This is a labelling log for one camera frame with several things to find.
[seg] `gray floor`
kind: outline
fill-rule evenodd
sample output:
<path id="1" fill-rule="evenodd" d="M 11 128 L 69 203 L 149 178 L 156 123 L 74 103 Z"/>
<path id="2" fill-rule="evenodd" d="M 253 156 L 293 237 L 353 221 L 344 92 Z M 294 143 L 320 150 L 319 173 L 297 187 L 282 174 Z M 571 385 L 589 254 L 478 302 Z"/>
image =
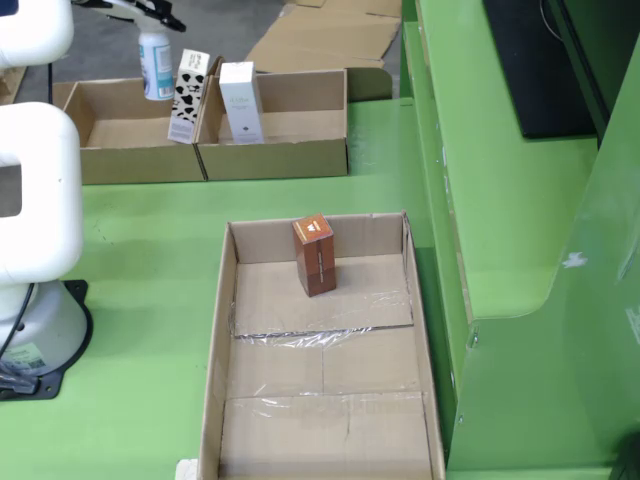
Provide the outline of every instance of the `gray floor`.
<path id="1" fill-rule="evenodd" d="M 173 63 L 182 49 L 191 48 L 241 61 L 278 17 L 283 0 L 174 0 L 174 15 L 187 25 L 186 33 L 172 32 Z M 54 64 L 54 81 L 129 78 L 140 76 L 138 29 L 74 7 L 74 42 Z M 385 70 L 398 85 L 400 35 L 387 52 Z M 46 67 L 30 67 L 16 102 L 47 100 Z M 20 210 L 19 169 L 0 168 L 0 217 Z"/>

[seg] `black cable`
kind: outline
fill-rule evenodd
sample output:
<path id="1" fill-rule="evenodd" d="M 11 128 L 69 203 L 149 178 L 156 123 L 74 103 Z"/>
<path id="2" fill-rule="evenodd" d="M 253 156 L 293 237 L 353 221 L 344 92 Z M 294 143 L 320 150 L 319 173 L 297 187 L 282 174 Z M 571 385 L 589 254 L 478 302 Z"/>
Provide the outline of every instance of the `black cable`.
<path id="1" fill-rule="evenodd" d="M 556 40 L 562 42 L 562 37 L 553 31 L 553 28 L 551 28 L 551 25 L 549 25 L 547 21 L 547 16 L 544 13 L 544 0 L 540 0 L 540 15 L 542 15 L 542 21 L 544 22 L 544 26 L 547 27 L 547 30 L 549 30 L 549 33 L 553 35 Z"/>
<path id="2" fill-rule="evenodd" d="M 34 283 L 29 284 L 29 288 L 27 289 L 27 294 L 24 297 L 24 302 L 22 302 L 22 307 L 20 308 L 20 312 L 18 312 L 16 321 L 13 322 L 13 327 L 11 327 L 9 336 L 4 341 L 4 344 L 2 345 L 2 347 L 0 347 L 0 360 L 2 360 L 2 355 L 4 355 L 4 352 L 7 350 L 7 348 L 9 348 L 9 344 L 11 343 L 11 340 L 13 340 L 13 336 L 15 335 L 16 330 L 18 330 L 18 327 L 20 326 L 20 322 L 22 321 L 24 312 L 27 310 L 27 307 L 29 306 L 29 300 L 31 300 L 31 294 L 33 293 L 34 286 L 35 286 Z"/>
<path id="3" fill-rule="evenodd" d="M 53 105 L 53 63 L 47 67 L 49 77 L 49 104 Z"/>

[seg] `brown box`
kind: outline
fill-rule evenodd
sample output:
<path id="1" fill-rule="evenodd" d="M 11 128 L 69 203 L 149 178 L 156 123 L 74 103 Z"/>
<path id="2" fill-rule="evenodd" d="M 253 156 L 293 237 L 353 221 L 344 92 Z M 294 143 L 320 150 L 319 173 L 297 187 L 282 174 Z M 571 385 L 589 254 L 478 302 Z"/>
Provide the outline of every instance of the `brown box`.
<path id="1" fill-rule="evenodd" d="M 321 213 L 296 220 L 293 242 L 296 247 L 298 277 L 310 297 L 336 288 L 336 260 L 333 230 Z"/>
<path id="2" fill-rule="evenodd" d="M 60 102 L 69 84 L 56 85 Z M 172 101 L 144 97 L 141 78 L 76 82 L 64 102 L 80 134 L 82 182 L 204 181 L 193 145 L 167 138 Z"/>
<path id="3" fill-rule="evenodd" d="M 444 479 L 409 223 L 327 221 L 340 288 L 311 298 L 292 220 L 227 227 L 199 480 Z"/>
<path id="4" fill-rule="evenodd" d="M 257 79 L 265 143 L 235 145 L 220 78 L 209 77 L 196 135 L 209 180 L 347 175 L 347 72 L 258 75 Z"/>

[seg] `small brown box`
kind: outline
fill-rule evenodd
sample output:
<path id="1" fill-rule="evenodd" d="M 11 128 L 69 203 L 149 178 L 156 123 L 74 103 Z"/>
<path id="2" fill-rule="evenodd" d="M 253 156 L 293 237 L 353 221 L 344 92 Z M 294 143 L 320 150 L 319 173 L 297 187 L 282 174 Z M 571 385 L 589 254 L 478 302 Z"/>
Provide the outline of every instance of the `small brown box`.
<path id="1" fill-rule="evenodd" d="M 293 222 L 298 275 L 310 297 L 336 288 L 333 230 L 321 213 Z"/>

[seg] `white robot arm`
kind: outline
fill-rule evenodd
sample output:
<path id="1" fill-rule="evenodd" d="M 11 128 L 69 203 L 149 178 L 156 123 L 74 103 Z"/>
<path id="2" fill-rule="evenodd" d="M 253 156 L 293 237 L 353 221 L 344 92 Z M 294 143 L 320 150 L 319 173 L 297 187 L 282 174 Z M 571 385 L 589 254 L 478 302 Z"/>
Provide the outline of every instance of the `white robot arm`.
<path id="1" fill-rule="evenodd" d="M 7 1 L 16 12 L 0 17 L 0 69 L 43 65 L 66 53 L 73 40 L 69 0 Z"/>
<path id="2" fill-rule="evenodd" d="M 19 0 L 0 13 L 2 67 L 49 63 L 69 47 L 69 0 Z M 89 332 L 82 308 L 57 280 L 83 244 L 73 122 L 47 104 L 0 107 L 0 167 L 11 165 L 21 166 L 22 209 L 0 218 L 0 389 L 32 393 L 37 377 L 67 364 Z"/>

